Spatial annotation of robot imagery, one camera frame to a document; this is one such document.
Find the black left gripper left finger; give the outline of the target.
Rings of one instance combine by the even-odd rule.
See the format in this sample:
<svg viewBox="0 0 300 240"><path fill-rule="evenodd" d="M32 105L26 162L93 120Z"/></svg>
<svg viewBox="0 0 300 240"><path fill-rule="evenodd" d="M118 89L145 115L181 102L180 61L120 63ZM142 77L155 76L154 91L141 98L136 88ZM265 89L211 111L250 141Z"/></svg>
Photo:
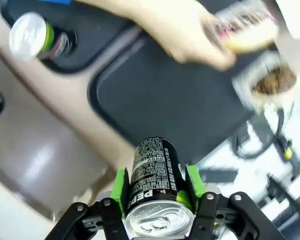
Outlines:
<svg viewBox="0 0 300 240"><path fill-rule="evenodd" d="M109 197L88 206L75 202L47 235L47 240L91 240L103 230L107 240L127 240L123 224L127 212L130 181L127 169L120 169Z"/></svg>

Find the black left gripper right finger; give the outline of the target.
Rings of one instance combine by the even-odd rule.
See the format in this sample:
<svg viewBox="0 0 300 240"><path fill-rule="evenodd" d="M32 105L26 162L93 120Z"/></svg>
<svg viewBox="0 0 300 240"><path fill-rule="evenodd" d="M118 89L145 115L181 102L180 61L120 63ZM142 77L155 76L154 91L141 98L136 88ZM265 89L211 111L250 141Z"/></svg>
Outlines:
<svg viewBox="0 0 300 240"><path fill-rule="evenodd" d="M225 226L238 240L278 238L278 229L246 193L239 191L227 198L206 191L194 165L186 167L185 182L195 213L189 240L211 240L215 224Z"/></svg>

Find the person hand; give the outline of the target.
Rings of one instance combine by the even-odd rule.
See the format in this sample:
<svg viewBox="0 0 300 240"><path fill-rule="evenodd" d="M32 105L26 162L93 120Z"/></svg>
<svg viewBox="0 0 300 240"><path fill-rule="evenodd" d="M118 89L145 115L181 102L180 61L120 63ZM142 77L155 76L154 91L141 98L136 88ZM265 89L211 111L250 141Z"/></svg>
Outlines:
<svg viewBox="0 0 300 240"><path fill-rule="evenodd" d="M202 63L224 71L235 55L206 37L203 26L215 20L196 0L135 0L129 17L179 63Z"/></svg>

